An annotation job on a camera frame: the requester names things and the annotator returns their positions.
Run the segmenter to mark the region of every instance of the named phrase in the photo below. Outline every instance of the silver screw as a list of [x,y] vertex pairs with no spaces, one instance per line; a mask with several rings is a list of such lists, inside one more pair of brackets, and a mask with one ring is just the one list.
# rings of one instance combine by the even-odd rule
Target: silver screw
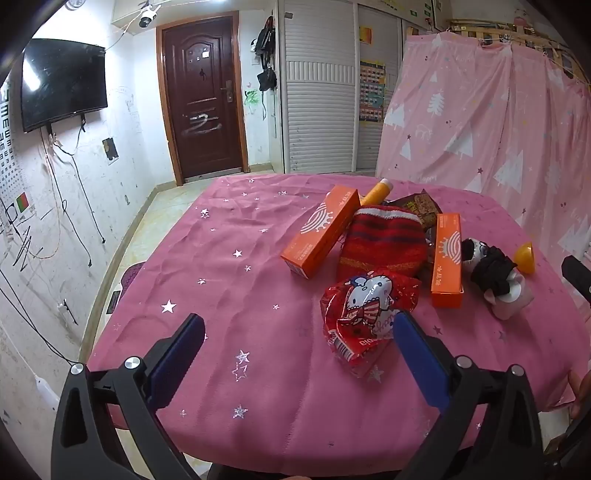
[[141,360],[139,358],[137,358],[136,356],[130,356],[125,361],[125,368],[129,368],[130,370],[133,370],[134,368],[138,368],[140,363],[141,363]]
[[72,375],[78,375],[79,373],[82,373],[83,370],[84,365],[82,364],[74,364],[72,365],[72,368],[70,368],[70,372],[72,373]]
[[461,355],[457,357],[456,365],[460,368],[470,368],[472,366],[472,360],[466,355]]
[[523,370],[523,367],[521,365],[513,365],[511,367],[511,373],[513,375],[517,375],[518,377],[523,377],[523,375],[525,374],[525,370]]

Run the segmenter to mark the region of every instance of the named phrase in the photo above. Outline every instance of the black bag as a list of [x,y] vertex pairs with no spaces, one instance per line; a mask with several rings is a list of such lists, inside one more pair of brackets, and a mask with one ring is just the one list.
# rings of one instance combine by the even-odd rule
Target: black bag
[[262,92],[277,88],[277,76],[271,67],[267,67],[262,73],[259,73],[256,78],[258,78],[258,81],[261,84],[259,90]]
[[275,27],[273,17],[267,18],[265,27],[259,33],[255,45],[255,54],[261,57],[262,73],[256,76],[260,87],[259,90],[265,92],[277,88],[277,76],[275,71],[269,66],[269,62],[275,54]]
[[259,33],[256,40],[255,53],[261,58],[271,57],[275,53],[275,27],[273,26],[273,17],[267,18],[265,27]]

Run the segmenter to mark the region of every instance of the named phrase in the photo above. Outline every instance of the orange box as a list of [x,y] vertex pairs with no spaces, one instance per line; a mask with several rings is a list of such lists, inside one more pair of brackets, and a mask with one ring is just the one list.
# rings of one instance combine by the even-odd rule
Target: orange box
[[462,304],[462,230],[459,213],[437,214],[437,248],[431,281],[434,307],[459,308]]
[[356,189],[336,185],[283,250],[281,258],[294,272],[311,278],[360,206]]

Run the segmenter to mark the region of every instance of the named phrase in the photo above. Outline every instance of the blue gripper pad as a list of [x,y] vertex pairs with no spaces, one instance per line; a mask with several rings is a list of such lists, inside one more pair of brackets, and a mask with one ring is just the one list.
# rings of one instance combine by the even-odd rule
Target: blue gripper pad
[[146,354],[144,393],[152,411],[170,404],[204,340],[205,322],[191,313],[172,337],[158,340]]
[[449,374],[433,351],[434,345],[429,343],[438,342],[447,349],[439,339],[426,336],[420,328],[409,313],[400,312],[392,322],[392,335],[427,404],[443,414],[450,401]]

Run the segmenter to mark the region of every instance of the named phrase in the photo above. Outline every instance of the brown snack bag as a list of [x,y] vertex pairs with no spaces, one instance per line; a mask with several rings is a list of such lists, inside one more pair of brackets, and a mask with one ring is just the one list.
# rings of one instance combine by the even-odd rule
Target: brown snack bag
[[429,230],[437,225],[437,214],[442,213],[439,205],[423,189],[421,193],[414,193],[398,200],[386,200],[383,205],[402,207],[410,210],[419,217],[423,230]]

